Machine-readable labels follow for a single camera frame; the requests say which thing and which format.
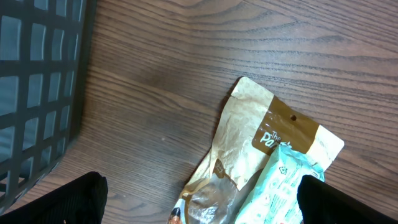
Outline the teal snack packet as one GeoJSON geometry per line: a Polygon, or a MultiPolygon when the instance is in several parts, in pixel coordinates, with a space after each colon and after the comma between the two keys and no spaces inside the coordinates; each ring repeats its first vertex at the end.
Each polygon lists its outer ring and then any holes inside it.
{"type": "Polygon", "coordinates": [[[302,177],[324,181],[323,168],[307,155],[282,142],[271,154],[254,188],[240,208],[235,223],[301,224],[297,200],[302,177]]]}

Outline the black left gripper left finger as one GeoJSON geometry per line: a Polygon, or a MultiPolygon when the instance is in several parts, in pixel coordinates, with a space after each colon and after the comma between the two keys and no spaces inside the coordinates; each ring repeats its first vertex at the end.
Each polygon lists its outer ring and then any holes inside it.
{"type": "Polygon", "coordinates": [[[89,172],[52,192],[1,216],[1,224],[100,224],[108,196],[108,183],[89,172]]]}

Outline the brown snack wrapper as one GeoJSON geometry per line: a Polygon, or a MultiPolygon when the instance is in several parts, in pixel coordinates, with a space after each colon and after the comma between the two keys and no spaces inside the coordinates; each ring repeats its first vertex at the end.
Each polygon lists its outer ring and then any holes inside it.
{"type": "Polygon", "coordinates": [[[169,223],[235,223],[280,143],[310,157],[324,173],[344,146],[338,136],[241,77],[228,98],[209,153],[183,188],[169,223]]]}

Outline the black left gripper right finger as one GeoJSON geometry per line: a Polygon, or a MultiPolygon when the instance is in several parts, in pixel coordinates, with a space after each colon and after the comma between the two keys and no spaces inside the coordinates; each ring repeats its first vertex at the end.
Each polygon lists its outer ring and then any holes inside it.
{"type": "Polygon", "coordinates": [[[297,201],[304,224],[397,224],[397,220],[311,175],[302,177],[297,201]]]}

